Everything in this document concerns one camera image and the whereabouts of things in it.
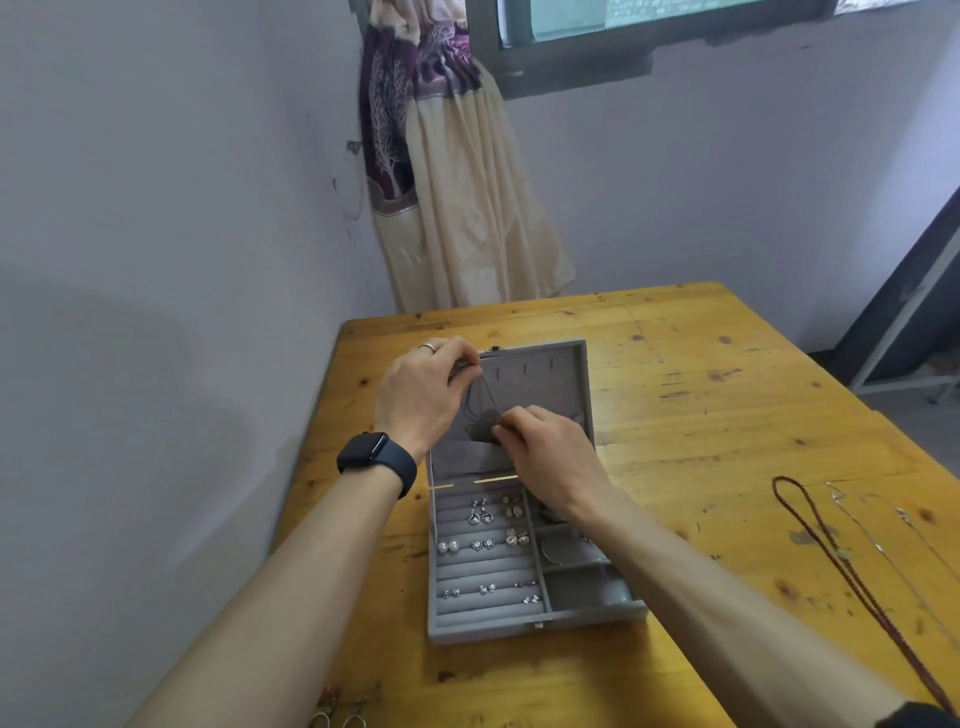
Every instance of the purple curtain section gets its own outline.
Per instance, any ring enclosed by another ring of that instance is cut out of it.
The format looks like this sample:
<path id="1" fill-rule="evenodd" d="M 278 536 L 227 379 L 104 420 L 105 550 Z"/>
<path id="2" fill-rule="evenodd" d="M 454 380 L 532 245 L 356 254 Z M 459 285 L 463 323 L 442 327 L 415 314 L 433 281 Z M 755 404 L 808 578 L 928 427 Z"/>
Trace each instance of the purple curtain section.
<path id="1" fill-rule="evenodd" d="M 420 45 L 393 28 L 367 29 L 360 72 L 360 129 L 373 211 L 392 215 L 417 204 L 406 142 L 411 98 L 452 97 L 480 87 L 466 29 L 430 26 Z"/>

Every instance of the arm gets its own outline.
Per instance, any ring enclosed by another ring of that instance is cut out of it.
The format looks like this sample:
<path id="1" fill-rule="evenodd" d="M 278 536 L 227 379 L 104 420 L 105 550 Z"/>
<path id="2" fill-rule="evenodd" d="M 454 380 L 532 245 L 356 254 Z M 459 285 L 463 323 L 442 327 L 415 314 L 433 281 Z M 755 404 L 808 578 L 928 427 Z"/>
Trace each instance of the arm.
<path id="1" fill-rule="evenodd" d="M 432 339 L 387 372 L 376 428 L 419 464 L 480 376 L 476 349 Z M 447 382 L 454 362 L 472 366 Z M 194 642 L 130 726 L 303 726 L 347 628 L 367 566 L 400 494 L 373 466 L 340 476 L 316 508 Z"/>
<path id="2" fill-rule="evenodd" d="M 493 433 L 520 479 L 607 554 L 739 728 L 868 728 L 905 702 L 656 523 L 610 483 L 579 425 L 540 407 L 501 423 Z"/>

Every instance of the smartwatch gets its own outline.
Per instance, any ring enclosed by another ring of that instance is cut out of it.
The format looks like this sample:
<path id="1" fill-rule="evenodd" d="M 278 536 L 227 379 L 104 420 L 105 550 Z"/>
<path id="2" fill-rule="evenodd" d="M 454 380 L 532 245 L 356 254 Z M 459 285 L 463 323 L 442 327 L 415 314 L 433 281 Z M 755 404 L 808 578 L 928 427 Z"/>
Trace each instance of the smartwatch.
<path id="1" fill-rule="evenodd" d="M 410 492 L 410 487 L 417 479 L 417 463 L 413 456 L 391 440 L 386 432 L 364 432 L 357 435 L 337 455 L 337 470 L 341 473 L 370 465 L 386 465 L 400 476 L 403 490 L 397 500 Z"/>

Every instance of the gray jewelry box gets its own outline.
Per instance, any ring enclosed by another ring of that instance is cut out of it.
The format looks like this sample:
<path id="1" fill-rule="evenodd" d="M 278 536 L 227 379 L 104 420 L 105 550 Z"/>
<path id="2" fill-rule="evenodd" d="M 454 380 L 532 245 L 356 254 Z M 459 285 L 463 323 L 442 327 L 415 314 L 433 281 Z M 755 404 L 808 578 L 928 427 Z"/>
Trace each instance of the gray jewelry box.
<path id="1" fill-rule="evenodd" d="M 579 423 L 595 445 L 587 342 L 494 347 L 480 358 L 484 377 L 427 454 L 430 642 L 645 618 L 606 556 L 527 492 L 490 433 L 499 413 L 538 404 Z"/>

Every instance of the wooden table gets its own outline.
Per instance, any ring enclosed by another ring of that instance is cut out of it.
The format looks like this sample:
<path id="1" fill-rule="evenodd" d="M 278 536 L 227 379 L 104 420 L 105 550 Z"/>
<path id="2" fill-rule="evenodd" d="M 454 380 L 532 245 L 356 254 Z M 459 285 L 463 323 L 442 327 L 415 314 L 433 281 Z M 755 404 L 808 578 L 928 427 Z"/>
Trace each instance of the wooden table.
<path id="1" fill-rule="evenodd" d="M 831 502 L 846 503 L 954 633 L 960 583 L 887 503 L 960 570 L 960 484 L 715 283 L 477 306 L 344 324 L 306 435 L 277 542 L 334 482 L 334 457 L 372 428 L 390 361 L 430 336 L 478 349 L 588 341 L 600 457 L 612 480 L 683 538 L 894 685 L 930 700 L 826 556 L 774 500 L 770 479 L 811 486 L 868 586 L 960 703 L 960 652 Z M 799 504 L 797 493 L 791 502 Z M 396 507 L 328 684 L 370 700 L 371 728 L 729 725 L 651 616 L 487 643 L 426 639 L 427 490 Z M 324 686 L 317 686 L 318 693 Z"/>

